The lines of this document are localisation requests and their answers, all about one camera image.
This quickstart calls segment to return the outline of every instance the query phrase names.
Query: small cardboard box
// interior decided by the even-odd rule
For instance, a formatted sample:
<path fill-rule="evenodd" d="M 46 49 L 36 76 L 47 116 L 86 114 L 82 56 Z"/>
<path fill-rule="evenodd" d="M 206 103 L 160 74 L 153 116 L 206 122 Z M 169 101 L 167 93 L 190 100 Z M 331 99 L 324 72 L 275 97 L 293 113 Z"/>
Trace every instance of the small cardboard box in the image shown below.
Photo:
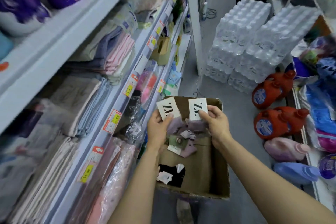
<path fill-rule="evenodd" d="M 151 59 L 156 60 L 158 65 L 167 65 L 169 62 L 172 43 L 169 37 L 160 37 L 157 48 L 154 49 Z"/>
<path fill-rule="evenodd" d="M 180 110 L 182 119 L 189 116 L 189 99 L 174 97 Z M 207 98 L 208 105 L 215 105 L 222 110 L 219 99 Z M 229 168 L 223 156 L 213 147 L 211 137 L 200 138 L 195 141 L 197 152 L 183 158 L 169 150 L 165 150 L 160 157 L 160 164 L 185 166 L 185 176 L 181 188 L 157 182 L 157 188 L 177 192 L 185 200 L 200 200 L 202 198 L 228 199 L 230 197 Z"/>

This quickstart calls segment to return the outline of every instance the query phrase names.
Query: hand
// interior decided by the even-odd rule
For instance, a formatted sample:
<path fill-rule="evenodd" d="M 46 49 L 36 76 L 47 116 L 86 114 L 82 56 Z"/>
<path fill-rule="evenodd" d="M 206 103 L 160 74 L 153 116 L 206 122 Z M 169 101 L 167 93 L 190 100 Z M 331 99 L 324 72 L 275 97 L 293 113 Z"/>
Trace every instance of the hand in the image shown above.
<path fill-rule="evenodd" d="M 199 110 L 199 116 L 208 122 L 212 144 L 217 150 L 220 150 L 228 140 L 233 140 L 229 129 L 229 120 L 216 106 L 208 105 L 208 111 L 209 114 Z"/>
<path fill-rule="evenodd" d="M 167 116 L 162 121 L 159 110 L 156 109 L 147 123 L 148 142 L 147 149 L 154 149 L 159 151 L 161 146 L 166 141 L 167 127 L 173 120 L 173 116 Z"/>

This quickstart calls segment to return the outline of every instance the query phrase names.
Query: pink bottle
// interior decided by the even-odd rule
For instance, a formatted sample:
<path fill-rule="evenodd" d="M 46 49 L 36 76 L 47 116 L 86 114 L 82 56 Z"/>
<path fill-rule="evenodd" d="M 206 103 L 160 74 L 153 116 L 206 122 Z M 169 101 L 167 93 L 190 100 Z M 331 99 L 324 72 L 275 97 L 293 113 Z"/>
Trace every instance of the pink bottle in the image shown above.
<path fill-rule="evenodd" d="M 272 140 L 268 140 L 264 147 L 268 154 L 279 162 L 303 160 L 310 151 L 308 145 L 300 144 L 284 137 L 275 137 Z"/>

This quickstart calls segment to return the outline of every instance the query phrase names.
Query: blue bottle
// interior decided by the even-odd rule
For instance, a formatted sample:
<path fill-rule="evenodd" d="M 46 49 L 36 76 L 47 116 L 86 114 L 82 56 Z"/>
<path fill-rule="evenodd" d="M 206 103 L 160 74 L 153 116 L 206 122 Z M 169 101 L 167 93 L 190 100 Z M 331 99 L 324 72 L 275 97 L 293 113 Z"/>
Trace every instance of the blue bottle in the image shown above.
<path fill-rule="evenodd" d="M 13 49 L 13 42 L 0 32 L 0 61 Z"/>
<path fill-rule="evenodd" d="M 277 163 L 273 167 L 274 172 L 294 184 L 307 185 L 316 182 L 321 177 L 317 167 L 307 166 L 301 163 Z"/>

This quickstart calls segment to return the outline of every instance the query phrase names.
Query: gray floor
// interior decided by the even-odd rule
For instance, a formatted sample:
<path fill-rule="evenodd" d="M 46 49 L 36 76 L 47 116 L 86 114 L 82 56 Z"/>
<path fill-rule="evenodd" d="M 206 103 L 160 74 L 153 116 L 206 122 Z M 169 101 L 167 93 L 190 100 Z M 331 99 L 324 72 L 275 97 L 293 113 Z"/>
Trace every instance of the gray floor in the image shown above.
<path fill-rule="evenodd" d="M 217 11 L 217 18 L 201 22 L 202 48 L 206 57 L 214 39 L 216 26 L 234 5 L 235 0 L 207 0 L 209 8 Z M 191 47 L 189 58 L 183 73 L 179 95 L 196 96 L 196 82 L 200 93 L 204 97 L 219 98 L 223 102 L 224 113 L 230 122 L 233 137 L 247 150 L 259 158 L 267 166 L 271 166 L 272 159 L 263 149 L 263 141 L 253 129 L 253 119 L 258 110 L 251 102 L 251 96 L 240 93 L 227 84 L 216 82 L 204 76 L 200 79 L 196 72 L 195 50 Z M 199 203 L 198 224 L 242 224 L 266 223 L 265 219 L 252 202 L 237 176 L 230 169 L 229 200 L 201 201 Z M 169 193 L 156 191 L 153 207 L 153 224 L 178 224 L 176 216 L 176 197 Z"/>

